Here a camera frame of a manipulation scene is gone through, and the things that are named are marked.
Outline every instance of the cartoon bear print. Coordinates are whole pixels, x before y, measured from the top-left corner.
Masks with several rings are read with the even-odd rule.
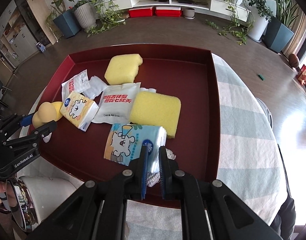
[[[80,119],[80,114],[82,113],[82,110],[85,106],[86,100],[83,101],[83,99],[79,99],[79,100],[75,100],[74,105],[72,106],[72,109],[69,113],[69,115],[75,119],[77,118],[77,120]]]
[[[135,137],[128,137],[127,135],[122,135],[122,133],[113,133],[111,146],[114,148],[111,159],[112,161],[122,162],[122,154],[129,156],[131,154],[129,146],[131,143],[135,142]]]

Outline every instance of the red gift bag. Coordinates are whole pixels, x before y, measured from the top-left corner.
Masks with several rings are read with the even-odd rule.
[[[306,85],[306,65],[303,65],[301,68],[301,71],[297,75],[297,79],[302,86]]]

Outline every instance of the gray plant pot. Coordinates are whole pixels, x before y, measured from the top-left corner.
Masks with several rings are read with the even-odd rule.
[[[53,22],[61,30],[65,38],[72,37],[81,30],[81,27],[71,9],[57,16]]]
[[[263,41],[271,50],[279,53],[290,41],[293,35],[294,33],[288,27],[273,17],[271,22],[268,24]]]
[[[80,26],[88,30],[96,26],[95,16],[89,3],[83,4],[74,11],[74,15]]]

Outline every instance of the yellow sponge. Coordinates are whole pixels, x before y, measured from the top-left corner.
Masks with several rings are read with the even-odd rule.
[[[129,120],[135,124],[163,126],[168,138],[174,138],[181,111],[181,101],[158,93],[140,91]]]
[[[134,83],[138,67],[143,63],[139,54],[118,55],[111,58],[105,78],[110,85]]]

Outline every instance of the dark clothing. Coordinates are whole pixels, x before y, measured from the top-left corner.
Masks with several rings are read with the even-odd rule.
[[[270,227],[274,231],[276,231],[277,234],[283,238],[283,240],[291,240],[292,234],[294,232],[294,227],[295,227],[295,218],[296,218],[295,205],[294,205],[294,199],[291,198],[289,181],[287,179],[287,174],[286,174],[281,150],[280,150],[280,155],[282,158],[282,163],[283,163],[283,168],[284,168],[284,173],[285,173],[287,198],[285,202],[282,204],[280,210],[278,211]]]

